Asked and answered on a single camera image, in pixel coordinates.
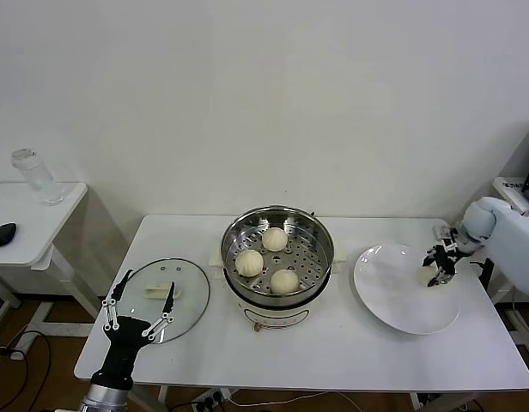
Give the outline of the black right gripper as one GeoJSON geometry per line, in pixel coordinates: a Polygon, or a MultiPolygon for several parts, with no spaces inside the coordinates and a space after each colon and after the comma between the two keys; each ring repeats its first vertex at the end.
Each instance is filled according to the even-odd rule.
{"type": "Polygon", "coordinates": [[[443,245],[434,245],[427,250],[422,267],[428,267],[436,262],[437,270],[428,280],[428,287],[436,287],[449,283],[456,272],[455,265],[458,261],[455,251],[447,251],[443,245]]]}

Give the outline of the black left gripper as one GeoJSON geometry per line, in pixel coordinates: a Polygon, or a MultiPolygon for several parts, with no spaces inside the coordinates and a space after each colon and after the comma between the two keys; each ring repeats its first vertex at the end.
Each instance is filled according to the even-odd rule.
{"type": "Polygon", "coordinates": [[[175,282],[171,282],[161,316],[154,323],[146,320],[119,316],[117,304],[125,291],[133,270],[127,270],[114,286],[112,293],[102,301],[106,312],[103,330],[110,347],[100,370],[90,382],[114,390],[131,390],[132,372],[138,351],[153,342],[173,321],[175,282]]]}

